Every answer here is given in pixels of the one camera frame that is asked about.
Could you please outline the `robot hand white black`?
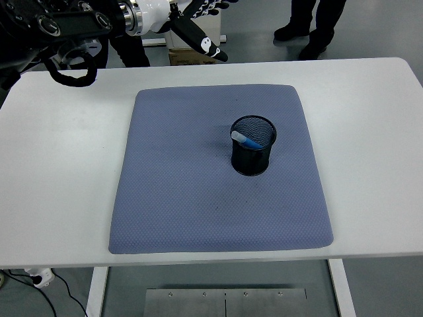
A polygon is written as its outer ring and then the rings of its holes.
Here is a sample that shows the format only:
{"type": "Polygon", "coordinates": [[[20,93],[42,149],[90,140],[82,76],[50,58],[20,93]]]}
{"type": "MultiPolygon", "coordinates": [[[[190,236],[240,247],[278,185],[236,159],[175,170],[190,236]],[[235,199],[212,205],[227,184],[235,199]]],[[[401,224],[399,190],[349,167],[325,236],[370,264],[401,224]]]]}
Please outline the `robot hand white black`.
{"type": "Polygon", "coordinates": [[[137,1],[141,9],[141,34],[174,32],[193,50],[226,62],[227,54],[194,22],[207,15],[217,15],[228,1],[137,1]]]}

